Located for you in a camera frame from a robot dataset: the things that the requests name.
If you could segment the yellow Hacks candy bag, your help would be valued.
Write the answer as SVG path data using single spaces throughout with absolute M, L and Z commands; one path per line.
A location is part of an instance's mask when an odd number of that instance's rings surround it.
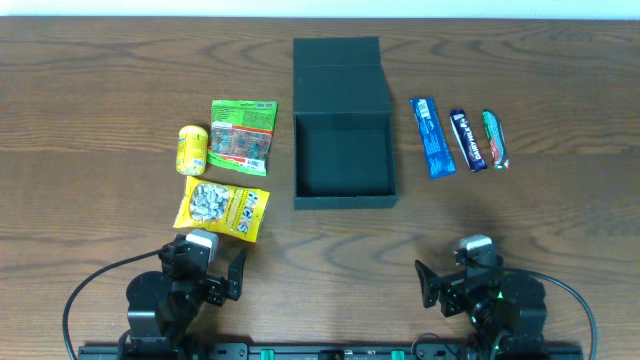
M 270 193 L 206 181 L 185 180 L 174 228 L 200 228 L 256 243 Z

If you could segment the yellow Mentos bottle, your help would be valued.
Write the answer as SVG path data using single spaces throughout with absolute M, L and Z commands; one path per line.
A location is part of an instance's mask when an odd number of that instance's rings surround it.
M 176 170 L 186 176 L 204 173 L 207 163 L 208 133 L 199 126 L 188 125 L 180 129 Z

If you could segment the blue wafer bar wrapper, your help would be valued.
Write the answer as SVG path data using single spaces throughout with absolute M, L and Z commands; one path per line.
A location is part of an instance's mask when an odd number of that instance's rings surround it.
M 419 128 L 431 179 L 456 173 L 456 166 L 442 130 L 432 98 L 411 98 L 409 103 Z

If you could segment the green snack bag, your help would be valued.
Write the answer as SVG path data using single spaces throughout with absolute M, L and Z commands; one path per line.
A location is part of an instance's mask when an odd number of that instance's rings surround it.
M 213 100 L 208 163 L 266 176 L 277 107 L 276 101 Z

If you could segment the dark blue Dairy Milk bar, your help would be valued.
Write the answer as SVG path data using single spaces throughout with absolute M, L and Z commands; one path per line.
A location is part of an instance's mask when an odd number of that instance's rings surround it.
M 472 172 L 485 170 L 487 164 L 482 157 L 466 112 L 463 109 L 452 109 L 450 122 L 469 169 Z

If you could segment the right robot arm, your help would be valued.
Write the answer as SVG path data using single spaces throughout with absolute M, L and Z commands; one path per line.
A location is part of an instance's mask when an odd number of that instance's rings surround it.
M 475 329 L 469 343 L 454 356 L 546 359 L 544 285 L 530 275 L 506 269 L 492 245 L 458 249 L 455 258 L 464 270 L 447 276 L 415 262 L 423 305 L 439 305 L 446 317 L 465 313 Z

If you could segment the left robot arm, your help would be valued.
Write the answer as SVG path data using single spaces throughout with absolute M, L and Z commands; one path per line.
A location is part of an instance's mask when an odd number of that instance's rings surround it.
M 208 273 L 217 236 L 202 240 L 178 234 L 158 253 L 162 269 L 143 273 L 128 285 L 127 348 L 120 340 L 118 359 L 207 359 L 209 350 L 187 333 L 204 303 L 223 306 L 242 294 L 244 248 L 229 264 L 226 276 Z

